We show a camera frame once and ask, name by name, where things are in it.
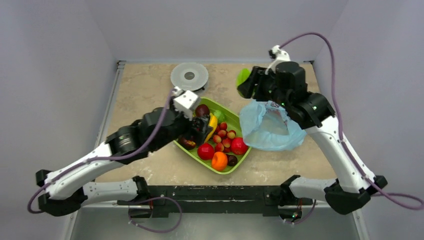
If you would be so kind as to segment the green fake leaf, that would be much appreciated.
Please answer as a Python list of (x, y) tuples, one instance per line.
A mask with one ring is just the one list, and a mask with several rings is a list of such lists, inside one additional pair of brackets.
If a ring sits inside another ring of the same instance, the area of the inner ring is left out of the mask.
[(243, 68), (237, 75), (235, 80), (235, 86), (238, 88), (241, 84), (243, 84), (250, 76), (251, 71), (247, 68)]

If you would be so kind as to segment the dark red yellow fake fruit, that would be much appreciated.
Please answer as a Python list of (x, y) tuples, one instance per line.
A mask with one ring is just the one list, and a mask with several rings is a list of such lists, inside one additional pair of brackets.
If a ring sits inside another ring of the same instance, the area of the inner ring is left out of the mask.
[(184, 149), (186, 149), (188, 151), (193, 150), (197, 146), (197, 144), (194, 141), (192, 141), (191, 139), (184, 138), (184, 137), (180, 137), (177, 140), (177, 143), (180, 144)]

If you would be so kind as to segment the dark fake grape bunch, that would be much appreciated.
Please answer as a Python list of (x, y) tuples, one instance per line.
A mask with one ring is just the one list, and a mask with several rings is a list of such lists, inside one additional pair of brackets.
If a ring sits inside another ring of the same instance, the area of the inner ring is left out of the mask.
[(191, 125), (191, 136), (193, 138), (205, 138), (209, 133), (209, 119), (203, 117), (195, 117)]

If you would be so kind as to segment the red fake pomegranate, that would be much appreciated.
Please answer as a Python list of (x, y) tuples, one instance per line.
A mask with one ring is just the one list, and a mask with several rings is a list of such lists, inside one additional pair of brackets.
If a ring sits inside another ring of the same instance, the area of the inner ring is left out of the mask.
[(204, 143), (197, 148), (197, 155), (203, 161), (211, 160), (214, 154), (215, 148), (209, 143)]

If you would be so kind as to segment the light blue plastic bag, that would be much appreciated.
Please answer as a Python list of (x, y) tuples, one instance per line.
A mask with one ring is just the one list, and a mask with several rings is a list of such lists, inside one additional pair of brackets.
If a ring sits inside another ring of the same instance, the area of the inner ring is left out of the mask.
[(252, 100), (239, 113), (244, 143), (262, 151), (291, 151), (302, 145), (307, 135), (283, 106), (273, 101)]

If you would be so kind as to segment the orange fake fruit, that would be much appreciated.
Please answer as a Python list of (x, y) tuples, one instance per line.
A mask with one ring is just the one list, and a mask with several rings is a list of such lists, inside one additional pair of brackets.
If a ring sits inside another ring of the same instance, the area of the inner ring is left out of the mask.
[(228, 164), (228, 157), (223, 152), (215, 152), (211, 159), (211, 167), (219, 172), (222, 172)]

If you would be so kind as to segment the red fake apple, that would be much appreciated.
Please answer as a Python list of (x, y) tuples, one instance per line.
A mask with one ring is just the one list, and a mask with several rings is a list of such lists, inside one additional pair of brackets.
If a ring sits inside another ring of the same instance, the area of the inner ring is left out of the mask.
[(249, 147), (244, 143), (242, 137), (235, 137), (231, 141), (230, 149), (235, 155), (244, 155), (248, 151)]

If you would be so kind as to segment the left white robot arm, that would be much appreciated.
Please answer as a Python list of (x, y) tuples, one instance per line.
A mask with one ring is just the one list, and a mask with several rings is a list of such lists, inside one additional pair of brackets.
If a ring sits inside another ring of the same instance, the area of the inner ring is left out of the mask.
[(209, 115), (186, 118), (174, 108), (158, 107), (132, 124), (119, 128), (92, 152), (60, 170), (39, 170), (35, 194), (38, 211), (61, 217), (81, 207), (107, 201), (142, 205), (151, 194), (146, 180), (134, 176), (121, 182), (96, 183), (111, 170), (148, 157), (172, 141), (185, 137), (206, 142), (216, 125)]

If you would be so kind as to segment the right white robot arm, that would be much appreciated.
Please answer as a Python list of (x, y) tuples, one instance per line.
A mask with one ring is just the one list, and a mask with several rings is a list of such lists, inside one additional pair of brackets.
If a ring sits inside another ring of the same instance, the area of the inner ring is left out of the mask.
[(352, 161), (355, 152), (339, 129), (335, 110), (325, 96), (308, 90), (306, 72), (298, 63), (281, 62), (274, 70), (243, 69), (236, 78), (236, 89), (245, 99), (272, 101), (284, 108), (319, 146), (336, 174), (335, 179), (321, 180), (293, 175), (280, 186), (281, 206), (309, 198), (325, 201), (337, 213), (347, 215), (387, 185), (384, 176), (375, 175), (361, 160)]

